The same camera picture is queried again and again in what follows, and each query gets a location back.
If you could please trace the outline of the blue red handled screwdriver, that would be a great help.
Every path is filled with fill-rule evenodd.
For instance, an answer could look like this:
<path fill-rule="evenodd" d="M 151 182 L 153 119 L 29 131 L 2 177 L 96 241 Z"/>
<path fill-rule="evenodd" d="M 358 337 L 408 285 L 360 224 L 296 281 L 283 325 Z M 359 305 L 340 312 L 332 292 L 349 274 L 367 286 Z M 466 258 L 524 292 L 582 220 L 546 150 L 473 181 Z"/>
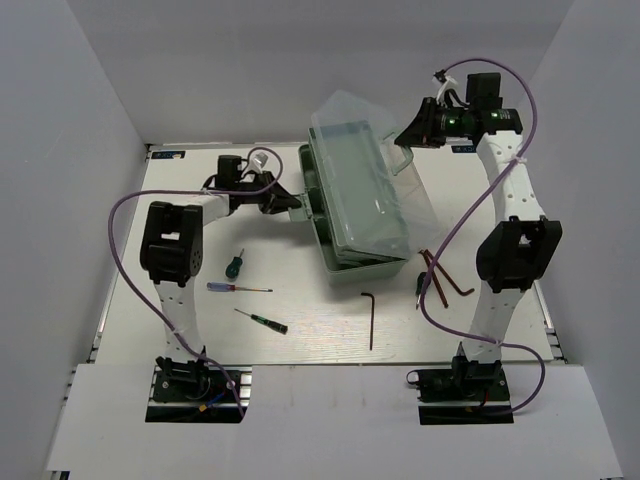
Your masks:
<path fill-rule="evenodd" d="M 272 293 L 273 290 L 269 288 L 252 288 L 242 287 L 231 283 L 223 282 L 208 282 L 206 288 L 210 292 L 226 293 L 226 292 L 261 292 Z"/>

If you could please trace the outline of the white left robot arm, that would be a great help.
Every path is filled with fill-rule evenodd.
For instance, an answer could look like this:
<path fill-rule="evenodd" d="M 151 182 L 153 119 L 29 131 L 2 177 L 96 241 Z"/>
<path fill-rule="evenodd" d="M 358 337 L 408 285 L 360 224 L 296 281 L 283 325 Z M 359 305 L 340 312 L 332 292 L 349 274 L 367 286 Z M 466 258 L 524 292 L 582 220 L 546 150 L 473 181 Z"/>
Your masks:
<path fill-rule="evenodd" d="M 140 263 L 158 294 L 166 350 L 160 367 L 185 366 L 177 387 L 199 399 L 211 387 L 195 310 L 195 279 L 205 227 L 254 205 L 312 226 L 329 279 L 350 283 L 388 278 L 439 233 L 439 224 L 410 148 L 400 146 L 394 117 L 383 107 L 337 91 L 311 117 L 299 149 L 303 190 L 293 194 L 266 167 L 270 151 L 222 155 L 216 173 L 184 204 L 148 209 Z"/>

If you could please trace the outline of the stubby green screwdriver orange cap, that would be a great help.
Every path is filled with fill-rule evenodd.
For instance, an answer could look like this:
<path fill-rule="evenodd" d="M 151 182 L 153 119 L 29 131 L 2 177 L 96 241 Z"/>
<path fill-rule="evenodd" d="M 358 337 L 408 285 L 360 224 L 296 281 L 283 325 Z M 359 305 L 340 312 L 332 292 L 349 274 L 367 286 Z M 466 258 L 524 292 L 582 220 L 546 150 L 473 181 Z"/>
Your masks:
<path fill-rule="evenodd" d="M 416 297 L 416 303 L 415 303 L 415 309 L 419 308 L 419 303 L 420 303 L 420 296 L 421 296 L 421 292 L 422 292 L 422 288 L 424 285 L 424 281 L 426 278 L 426 271 L 421 272 L 417 279 L 416 279 L 416 288 L 415 288 L 415 297 Z"/>

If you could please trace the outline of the green cantilever toolbox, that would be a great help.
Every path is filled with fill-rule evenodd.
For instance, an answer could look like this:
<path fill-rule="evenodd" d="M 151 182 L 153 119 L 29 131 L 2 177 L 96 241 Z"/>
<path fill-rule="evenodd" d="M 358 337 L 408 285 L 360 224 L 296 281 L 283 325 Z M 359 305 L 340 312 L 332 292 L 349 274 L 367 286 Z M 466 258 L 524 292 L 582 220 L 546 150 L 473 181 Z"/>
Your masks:
<path fill-rule="evenodd" d="M 392 278 L 441 226 L 413 163 L 395 145 L 384 107 L 344 90 L 311 116 L 298 149 L 304 191 L 294 222 L 308 221 L 332 286 Z"/>

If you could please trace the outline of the long brown hex key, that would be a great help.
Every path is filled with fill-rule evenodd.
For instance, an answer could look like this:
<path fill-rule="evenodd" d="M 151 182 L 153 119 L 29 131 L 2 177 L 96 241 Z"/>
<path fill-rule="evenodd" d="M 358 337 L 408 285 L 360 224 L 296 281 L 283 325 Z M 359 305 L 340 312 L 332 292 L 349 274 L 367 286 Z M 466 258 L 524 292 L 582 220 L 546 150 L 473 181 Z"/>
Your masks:
<path fill-rule="evenodd" d="M 434 260 L 434 254 L 431 253 L 429 249 L 424 249 L 424 254 L 426 258 L 430 261 Z M 439 263 L 436 262 L 436 268 L 441 272 L 444 278 L 450 283 L 453 289 L 462 297 L 466 297 L 475 292 L 475 288 L 470 288 L 463 290 L 458 283 L 453 279 L 453 277 L 449 274 L 449 272 Z"/>

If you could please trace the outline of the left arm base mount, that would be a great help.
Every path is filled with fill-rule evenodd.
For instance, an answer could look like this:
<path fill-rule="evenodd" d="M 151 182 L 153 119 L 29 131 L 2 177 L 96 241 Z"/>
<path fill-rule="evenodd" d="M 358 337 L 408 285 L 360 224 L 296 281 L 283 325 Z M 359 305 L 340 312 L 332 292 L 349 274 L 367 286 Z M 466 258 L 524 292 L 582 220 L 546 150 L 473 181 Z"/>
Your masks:
<path fill-rule="evenodd" d="M 147 423 L 238 424 L 251 395 L 252 370 L 225 372 L 202 360 L 158 357 L 146 408 Z"/>

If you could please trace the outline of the black green precision screwdriver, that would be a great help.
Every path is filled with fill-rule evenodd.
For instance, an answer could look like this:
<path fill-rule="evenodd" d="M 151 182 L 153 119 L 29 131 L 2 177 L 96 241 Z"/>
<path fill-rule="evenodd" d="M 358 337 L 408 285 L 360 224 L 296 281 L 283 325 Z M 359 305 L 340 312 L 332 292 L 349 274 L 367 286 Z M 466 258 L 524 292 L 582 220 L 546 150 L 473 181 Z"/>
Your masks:
<path fill-rule="evenodd" d="M 260 315 L 254 314 L 254 313 L 248 313 L 248 312 L 239 310 L 237 308 L 235 308 L 235 311 L 240 313 L 240 314 L 242 314 L 242 315 L 245 315 L 245 316 L 249 317 L 250 319 L 252 319 L 253 321 L 259 323 L 260 325 L 263 325 L 263 326 L 269 328 L 270 330 L 275 331 L 275 332 L 277 332 L 279 334 L 286 335 L 287 332 L 288 332 L 288 326 L 284 325 L 282 323 L 276 322 L 274 320 L 267 319 L 267 318 L 265 318 L 263 316 L 260 316 Z"/>

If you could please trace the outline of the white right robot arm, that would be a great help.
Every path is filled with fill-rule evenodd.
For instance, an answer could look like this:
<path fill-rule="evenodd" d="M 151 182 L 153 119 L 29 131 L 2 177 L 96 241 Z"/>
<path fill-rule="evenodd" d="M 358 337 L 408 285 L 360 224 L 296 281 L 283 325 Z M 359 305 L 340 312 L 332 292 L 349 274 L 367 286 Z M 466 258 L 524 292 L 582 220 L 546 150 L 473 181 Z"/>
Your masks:
<path fill-rule="evenodd" d="M 520 116 L 504 108 L 500 86 L 498 73 L 468 75 L 463 105 L 454 106 L 444 92 L 428 101 L 421 135 L 422 145 L 431 148 L 450 139 L 471 141 L 492 189 L 495 226 L 477 250 L 480 297 L 460 345 L 461 355 L 479 365 L 500 361 L 515 308 L 544 274 L 562 236 L 560 222 L 548 219 L 538 203 Z"/>

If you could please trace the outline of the small dark hex key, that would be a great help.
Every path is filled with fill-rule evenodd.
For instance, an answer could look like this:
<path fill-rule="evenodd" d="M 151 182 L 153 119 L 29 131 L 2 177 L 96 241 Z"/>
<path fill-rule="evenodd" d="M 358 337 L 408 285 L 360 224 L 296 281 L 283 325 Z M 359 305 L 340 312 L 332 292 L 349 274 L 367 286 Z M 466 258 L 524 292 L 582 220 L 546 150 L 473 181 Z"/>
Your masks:
<path fill-rule="evenodd" d="M 362 292 L 360 294 L 361 296 L 368 298 L 370 300 L 370 319 L 369 319 L 369 341 L 368 341 L 368 347 L 369 347 L 369 351 L 373 350 L 373 345 L 374 345 L 374 326 L 375 326 L 375 306 L 376 306 L 376 299 L 375 296 L 372 293 L 369 292 Z"/>

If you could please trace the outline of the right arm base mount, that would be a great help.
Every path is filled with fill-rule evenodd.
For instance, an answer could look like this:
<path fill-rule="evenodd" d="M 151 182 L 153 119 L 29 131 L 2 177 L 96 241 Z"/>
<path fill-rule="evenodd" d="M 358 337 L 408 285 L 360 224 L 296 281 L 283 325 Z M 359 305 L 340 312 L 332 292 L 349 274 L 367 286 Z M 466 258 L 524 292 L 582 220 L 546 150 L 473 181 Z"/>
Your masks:
<path fill-rule="evenodd" d="M 418 392 L 422 426 L 514 422 L 506 375 L 499 360 L 485 364 L 457 355 L 446 368 L 409 371 L 406 382 Z"/>

